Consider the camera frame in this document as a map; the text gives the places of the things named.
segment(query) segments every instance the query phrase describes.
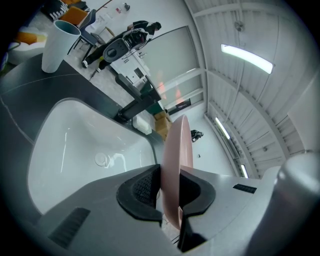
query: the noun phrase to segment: orange chair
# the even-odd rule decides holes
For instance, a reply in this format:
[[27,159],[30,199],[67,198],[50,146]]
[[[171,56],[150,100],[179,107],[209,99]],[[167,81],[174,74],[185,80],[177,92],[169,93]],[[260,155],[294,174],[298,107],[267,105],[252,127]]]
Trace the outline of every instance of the orange chair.
[[88,13],[86,11],[71,6],[69,10],[60,18],[60,20],[77,26],[87,15]]
[[78,2],[80,2],[81,0],[62,0],[62,2],[64,2],[67,5],[71,5],[71,4],[76,4]]

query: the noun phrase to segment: sink drain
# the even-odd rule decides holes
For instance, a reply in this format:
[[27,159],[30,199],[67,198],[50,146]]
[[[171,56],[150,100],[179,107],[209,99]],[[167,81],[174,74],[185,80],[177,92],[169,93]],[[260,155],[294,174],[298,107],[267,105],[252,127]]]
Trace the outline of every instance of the sink drain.
[[94,161],[98,166],[106,166],[108,160],[104,153],[98,153],[95,155]]

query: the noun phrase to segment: metal ceiling beam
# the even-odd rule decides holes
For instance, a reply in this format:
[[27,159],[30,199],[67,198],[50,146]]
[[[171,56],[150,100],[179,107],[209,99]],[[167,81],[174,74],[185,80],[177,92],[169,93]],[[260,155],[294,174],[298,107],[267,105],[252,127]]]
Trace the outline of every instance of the metal ceiling beam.
[[[190,14],[192,16],[195,28],[196,28],[196,30],[198,32],[198,36],[199,36],[199,39],[200,39],[200,44],[201,44],[202,51],[203,51],[204,66],[205,66],[204,68],[207,69],[208,68],[208,60],[207,60],[207,55],[205,53],[204,40],[203,40],[202,35],[200,33],[200,29],[199,29],[196,17],[194,15],[194,13],[193,13],[188,1],[184,0],[184,3],[185,3],[186,7],[188,8],[188,10],[189,10],[189,12],[190,12]],[[208,110],[209,110],[209,105],[208,105],[208,102],[209,102],[209,76],[208,76],[207,72],[206,72],[206,92],[203,93],[203,95],[204,96],[206,95],[206,97],[204,97],[204,100],[206,100],[206,111],[208,112]]]
[[170,81],[164,83],[163,85],[160,85],[157,88],[157,91],[160,94],[164,94],[165,92],[169,91],[170,89],[184,83],[185,81],[188,81],[189,79],[192,79],[200,74],[202,74],[205,70],[203,68],[194,68],[191,69],[181,75],[178,75],[177,77],[171,79]]
[[243,8],[242,8],[242,3],[241,0],[236,0],[237,4],[239,5],[239,16],[240,16],[240,21],[244,22],[244,14],[243,14]]
[[[206,70],[208,74],[218,77],[219,79],[223,80],[227,85],[229,85],[235,92],[237,91],[237,84],[234,83],[232,80],[227,78],[226,76],[222,75],[221,73],[215,71],[215,70]],[[260,104],[251,97],[249,93],[247,93],[244,90],[239,90],[238,92],[240,95],[242,95],[247,102],[253,107],[253,109],[256,110],[256,112],[260,115],[262,120],[264,120],[265,125],[268,127],[272,137],[275,139],[276,143],[281,149],[281,156],[283,160],[286,160],[290,157],[289,150],[287,148],[287,145],[281,136],[278,128],[276,127],[275,123],[272,121],[271,117],[266,113],[266,111],[260,106]]]
[[236,130],[236,128],[230,123],[229,120],[226,120],[226,114],[224,114],[221,109],[218,107],[218,105],[213,102],[213,101],[209,101],[208,105],[210,105],[215,112],[217,112],[217,114],[219,115],[219,117],[221,117],[222,119],[224,119],[223,122],[223,126],[225,126],[225,128],[227,128],[233,135],[233,138],[236,140],[237,144],[241,147],[243,155],[245,160],[247,161],[247,163],[249,164],[249,166],[245,166],[248,175],[250,178],[255,178],[255,179],[259,179],[259,174],[257,171],[257,168],[255,166],[255,163],[250,155],[250,152],[248,151],[247,146],[245,145],[244,141],[242,140],[240,134],[238,133],[238,131]]
[[[285,9],[273,4],[243,2],[241,4],[241,8],[243,11],[264,12],[267,14],[273,14],[280,17],[284,17],[290,21],[294,21],[294,22],[298,21],[298,19],[296,18],[296,15],[291,10]],[[196,17],[201,17],[205,15],[210,15],[210,14],[238,11],[239,9],[240,9],[240,6],[238,3],[231,3],[231,4],[219,5],[219,6],[208,8],[202,11],[198,11],[194,13],[193,16],[196,18]]]
[[192,91],[192,92],[190,92],[180,98],[177,98],[175,101],[165,105],[164,107],[168,110],[181,102],[184,102],[184,101],[186,101],[196,95],[202,94],[203,92],[204,92],[203,88],[195,89],[194,91]]
[[234,172],[234,175],[236,177],[240,177],[239,175],[239,170],[237,168],[237,166],[235,165],[235,161],[233,159],[233,157],[231,156],[230,152],[229,152],[229,149],[227,148],[225,142],[223,141],[223,139],[221,138],[221,136],[219,135],[216,127],[214,126],[214,124],[212,123],[212,121],[206,116],[206,114],[203,114],[204,116],[204,119],[208,122],[208,124],[210,125],[211,129],[213,130],[214,134],[216,135],[216,137],[218,138],[221,146],[223,147],[224,151],[225,151],[225,154],[230,162],[230,165],[231,165],[231,168]]

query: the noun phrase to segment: ceiling pipe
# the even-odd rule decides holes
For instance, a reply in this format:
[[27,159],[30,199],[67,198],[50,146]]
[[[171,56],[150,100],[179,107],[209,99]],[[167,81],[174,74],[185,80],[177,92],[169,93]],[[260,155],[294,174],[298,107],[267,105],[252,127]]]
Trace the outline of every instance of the ceiling pipe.
[[242,81],[242,76],[244,75],[244,69],[245,69],[245,61],[242,61],[240,63],[240,65],[242,64],[242,67],[240,68],[240,74],[238,75],[238,81],[237,81],[237,88],[236,88],[236,93],[235,93],[235,97],[233,99],[233,103],[231,105],[231,107],[229,108],[229,111],[228,111],[228,115],[226,116],[226,121],[228,120],[234,106],[235,106],[235,103],[236,103],[236,100],[237,100],[237,96],[239,94],[239,89],[240,89],[240,84],[241,84],[241,81]]
[[243,9],[242,9],[242,4],[241,4],[241,0],[237,0],[236,1],[239,5],[239,17],[240,17],[240,21],[244,22],[244,14],[243,14]]

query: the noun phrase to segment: black faucet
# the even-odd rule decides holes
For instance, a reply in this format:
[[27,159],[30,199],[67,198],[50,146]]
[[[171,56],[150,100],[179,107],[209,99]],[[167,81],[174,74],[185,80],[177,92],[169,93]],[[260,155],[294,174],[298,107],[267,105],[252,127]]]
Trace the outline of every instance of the black faucet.
[[126,92],[134,98],[134,100],[124,108],[120,109],[114,117],[114,120],[118,122],[127,122],[140,112],[161,100],[161,96],[154,84],[147,76],[145,76],[145,78],[147,81],[144,86],[150,85],[150,88],[146,92],[141,93],[128,79],[124,77],[123,74],[118,74],[115,77],[116,83],[125,89]]

